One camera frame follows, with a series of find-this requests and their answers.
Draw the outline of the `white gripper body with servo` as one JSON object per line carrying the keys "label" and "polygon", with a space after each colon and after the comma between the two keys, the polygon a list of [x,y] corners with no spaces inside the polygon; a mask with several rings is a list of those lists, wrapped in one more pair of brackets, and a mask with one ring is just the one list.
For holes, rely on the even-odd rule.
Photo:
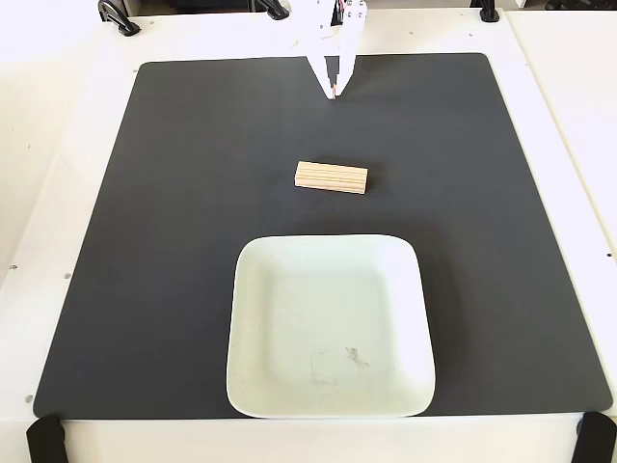
{"label": "white gripper body with servo", "polygon": [[347,1],[296,0],[290,1],[292,29],[297,36],[301,52],[308,55],[325,55],[329,45],[326,40],[338,34],[337,51],[339,55],[340,34],[343,10]]}

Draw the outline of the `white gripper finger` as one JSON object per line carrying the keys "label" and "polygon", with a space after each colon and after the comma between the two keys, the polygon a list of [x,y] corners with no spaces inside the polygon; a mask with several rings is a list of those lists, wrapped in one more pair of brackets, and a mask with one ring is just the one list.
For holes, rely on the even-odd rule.
{"label": "white gripper finger", "polygon": [[343,10],[342,24],[339,29],[339,60],[338,74],[336,75],[335,82],[335,97],[342,95],[353,75],[366,16],[367,4],[364,0],[346,2]]}
{"label": "white gripper finger", "polygon": [[332,86],[326,58],[323,55],[308,55],[308,63],[327,99],[335,98],[335,89]]}

